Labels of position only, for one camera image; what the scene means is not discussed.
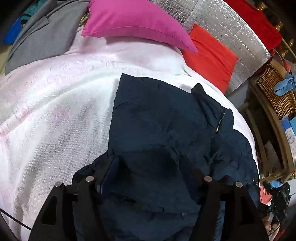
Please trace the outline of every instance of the blue fabric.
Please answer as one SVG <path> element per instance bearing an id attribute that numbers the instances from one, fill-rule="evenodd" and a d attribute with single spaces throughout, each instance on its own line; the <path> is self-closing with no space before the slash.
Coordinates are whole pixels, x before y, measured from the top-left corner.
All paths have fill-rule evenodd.
<path id="1" fill-rule="evenodd" d="M 274 181 L 270 182 L 269 184 L 273 188 L 279 188 L 281 186 L 281 182 L 279 180 L 274 180 Z"/>
<path id="2" fill-rule="evenodd" d="M 28 9 L 20 17 L 21 23 L 25 24 L 45 2 L 46 0 L 39 0 L 38 2 L 35 2 L 31 6 L 29 6 Z"/>
<path id="3" fill-rule="evenodd" d="M 292 74 L 285 74 L 285 80 L 277 83 L 274 87 L 274 93 L 278 96 L 282 96 L 288 91 L 296 88 L 296 76 Z"/>
<path id="4" fill-rule="evenodd" d="M 117 156 L 116 180 L 100 205 L 111 239 L 188 241 L 200 205 L 182 177 L 181 155 L 215 180 L 229 185 L 242 182 L 254 203 L 260 202 L 250 143 L 233 125 L 232 111 L 208 96 L 200 84 L 187 93 L 160 80 L 122 74 L 108 151 L 75 173 L 72 183 L 102 169 L 106 158 Z M 205 197 L 200 189 L 196 193 L 197 201 Z M 224 210 L 220 202 L 215 241 L 221 238 Z M 81 233 L 78 219 L 75 227 Z"/>
<path id="5" fill-rule="evenodd" d="M 2 44 L 13 44 L 21 30 L 22 26 L 20 24 L 20 18 L 18 18 L 14 25 L 9 29 Z"/>

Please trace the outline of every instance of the red pillow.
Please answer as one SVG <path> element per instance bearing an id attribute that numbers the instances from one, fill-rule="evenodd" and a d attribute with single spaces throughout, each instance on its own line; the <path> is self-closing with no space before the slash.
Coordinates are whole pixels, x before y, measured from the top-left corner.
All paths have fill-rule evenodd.
<path id="1" fill-rule="evenodd" d="M 198 54 L 182 50 L 186 64 L 225 93 L 238 57 L 197 24 L 189 36 Z"/>

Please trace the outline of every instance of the grey jacket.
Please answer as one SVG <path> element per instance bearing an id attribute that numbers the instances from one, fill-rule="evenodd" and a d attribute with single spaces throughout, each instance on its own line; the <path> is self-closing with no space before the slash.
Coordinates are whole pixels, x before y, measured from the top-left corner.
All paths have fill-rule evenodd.
<path id="1" fill-rule="evenodd" d="M 7 59 L 5 74 L 36 60 L 68 51 L 88 4 L 89 0 L 47 0 L 16 38 Z"/>

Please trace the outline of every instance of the red fabric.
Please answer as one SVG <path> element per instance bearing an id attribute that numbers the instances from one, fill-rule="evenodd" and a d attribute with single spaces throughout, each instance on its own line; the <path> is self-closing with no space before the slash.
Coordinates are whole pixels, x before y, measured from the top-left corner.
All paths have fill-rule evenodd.
<path id="1" fill-rule="evenodd" d="M 279 241 L 280 237 L 283 236 L 284 232 L 285 232 L 285 230 L 278 232 L 278 234 L 274 238 L 274 241 Z"/>
<path id="2" fill-rule="evenodd" d="M 263 186 L 260 186 L 260 201 L 267 205 L 271 200 L 272 195 Z"/>
<path id="3" fill-rule="evenodd" d="M 197 24 L 190 37 L 198 54 L 182 50 L 186 64 L 225 93 L 238 57 Z"/>
<path id="4" fill-rule="evenodd" d="M 268 51 L 281 43 L 282 35 L 271 25 L 263 12 L 255 9 L 245 0 L 224 1 L 246 21 Z"/>

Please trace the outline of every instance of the finger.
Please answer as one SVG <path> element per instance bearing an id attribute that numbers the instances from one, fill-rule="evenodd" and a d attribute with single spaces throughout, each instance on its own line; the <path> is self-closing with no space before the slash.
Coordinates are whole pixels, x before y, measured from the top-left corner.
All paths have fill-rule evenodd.
<path id="1" fill-rule="evenodd" d="M 272 225 L 272 229 L 273 229 L 273 230 L 277 230 L 277 229 L 279 228 L 279 226 L 280 226 L 280 223 L 274 223 L 274 224 Z"/>
<path id="2" fill-rule="evenodd" d="M 270 217 L 269 216 L 266 216 L 264 219 L 263 219 L 263 222 L 268 222 L 270 220 Z"/>
<path id="3" fill-rule="evenodd" d="M 278 232 L 279 232 L 279 229 L 277 229 L 276 231 L 274 231 L 272 233 L 272 235 L 269 236 L 269 241 L 273 241 L 274 238 L 276 237 L 276 235 L 278 234 Z"/>
<path id="4" fill-rule="evenodd" d="M 271 225 L 269 224 L 269 222 L 264 222 L 264 226 L 267 231 L 271 230 Z"/>

